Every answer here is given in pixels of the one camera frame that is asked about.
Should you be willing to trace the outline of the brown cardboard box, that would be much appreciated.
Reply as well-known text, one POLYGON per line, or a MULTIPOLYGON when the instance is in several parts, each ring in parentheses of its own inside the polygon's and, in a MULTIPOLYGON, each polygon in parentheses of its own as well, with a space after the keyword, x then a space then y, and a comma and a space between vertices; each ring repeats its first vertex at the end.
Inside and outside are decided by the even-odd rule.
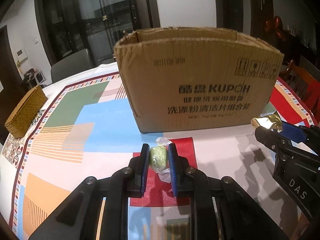
POLYGON ((283 54, 223 28, 134 31, 114 46, 142 133, 245 125, 270 100, 283 54))

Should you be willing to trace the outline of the red balloon decoration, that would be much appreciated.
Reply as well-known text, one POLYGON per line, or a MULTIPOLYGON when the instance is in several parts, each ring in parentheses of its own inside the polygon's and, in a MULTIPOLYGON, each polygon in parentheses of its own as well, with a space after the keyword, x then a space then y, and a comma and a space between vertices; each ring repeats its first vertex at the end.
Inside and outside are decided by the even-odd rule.
POLYGON ((267 20, 264 29, 267 33, 273 34, 281 40, 285 38, 283 22, 279 16, 275 16, 272 20, 267 20))

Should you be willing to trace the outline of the white shoe rack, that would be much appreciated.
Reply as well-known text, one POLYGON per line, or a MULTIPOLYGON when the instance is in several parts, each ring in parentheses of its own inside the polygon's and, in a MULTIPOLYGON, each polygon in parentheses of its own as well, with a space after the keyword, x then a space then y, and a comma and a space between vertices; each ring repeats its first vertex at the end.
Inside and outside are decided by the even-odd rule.
POLYGON ((25 83, 29 90, 36 86, 40 86, 41 88, 47 87, 47 85, 44 83, 46 79, 42 72, 34 68, 30 68, 27 72, 25 72, 23 77, 23 83, 25 83))

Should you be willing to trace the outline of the grey dining chair left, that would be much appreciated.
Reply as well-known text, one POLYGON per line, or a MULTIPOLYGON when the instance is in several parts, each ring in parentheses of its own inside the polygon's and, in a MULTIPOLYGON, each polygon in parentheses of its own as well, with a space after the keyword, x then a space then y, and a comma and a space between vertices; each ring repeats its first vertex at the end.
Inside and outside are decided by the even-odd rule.
POLYGON ((52 83, 94 68, 94 62, 88 49, 67 56, 51 68, 52 83))

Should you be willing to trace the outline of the white wall intercom panel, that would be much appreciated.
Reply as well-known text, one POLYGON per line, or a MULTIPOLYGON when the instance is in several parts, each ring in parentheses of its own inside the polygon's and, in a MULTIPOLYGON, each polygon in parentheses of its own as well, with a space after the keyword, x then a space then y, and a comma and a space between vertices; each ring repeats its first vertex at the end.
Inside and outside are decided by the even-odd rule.
POLYGON ((28 58, 24 48, 19 49, 16 53, 17 53, 17 59, 20 62, 22 62, 28 58))

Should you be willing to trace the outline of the red wooden chair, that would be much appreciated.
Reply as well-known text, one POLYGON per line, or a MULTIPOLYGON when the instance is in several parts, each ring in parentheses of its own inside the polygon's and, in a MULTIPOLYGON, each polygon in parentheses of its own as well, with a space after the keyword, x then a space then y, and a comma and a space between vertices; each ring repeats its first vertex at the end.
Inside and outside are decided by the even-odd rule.
POLYGON ((319 122, 319 81, 303 67, 297 66, 294 60, 279 73, 279 77, 293 89, 319 122))

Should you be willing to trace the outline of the pale green candy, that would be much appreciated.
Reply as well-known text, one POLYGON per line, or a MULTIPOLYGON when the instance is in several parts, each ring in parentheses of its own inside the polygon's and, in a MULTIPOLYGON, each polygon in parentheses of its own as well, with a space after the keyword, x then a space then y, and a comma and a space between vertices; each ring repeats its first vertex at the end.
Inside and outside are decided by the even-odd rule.
POLYGON ((168 146, 172 142, 164 137, 156 139, 156 146, 150 148, 149 167, 156 172, 160 181, 171 183, 168 146))

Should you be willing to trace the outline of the gold foil packet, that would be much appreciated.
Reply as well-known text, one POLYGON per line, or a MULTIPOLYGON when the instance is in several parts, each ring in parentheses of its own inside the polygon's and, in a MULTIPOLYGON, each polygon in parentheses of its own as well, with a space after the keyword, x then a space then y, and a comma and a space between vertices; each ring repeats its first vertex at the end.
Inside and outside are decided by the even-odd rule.
POLYGON ((263 127, 265 129, 275 130, 278 133, 283 131, 282 120, 277 111, 269 115, 252 118, 250 124, 254 128, 263 127))

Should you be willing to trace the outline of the woven wicker tissue box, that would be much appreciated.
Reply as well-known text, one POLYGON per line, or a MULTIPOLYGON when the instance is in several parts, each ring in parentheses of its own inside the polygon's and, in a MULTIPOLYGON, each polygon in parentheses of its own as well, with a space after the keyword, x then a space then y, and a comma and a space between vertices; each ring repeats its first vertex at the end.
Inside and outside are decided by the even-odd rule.
POLYGON ((40 85, 29 90, 5 122, 4 126, 8 132, 15 139, 24 137, 33 119, 47 100, 40 85))

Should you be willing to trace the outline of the black glass sliding door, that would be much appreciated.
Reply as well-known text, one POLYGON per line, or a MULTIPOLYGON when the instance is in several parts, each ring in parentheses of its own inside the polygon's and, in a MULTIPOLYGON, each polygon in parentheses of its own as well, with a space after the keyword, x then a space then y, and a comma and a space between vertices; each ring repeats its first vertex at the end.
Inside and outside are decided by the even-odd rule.
POLYGON ((111 63, 125 33, 160 26, 157 0, 35 0, 35 14, 51 65, 83 49, 111 63))

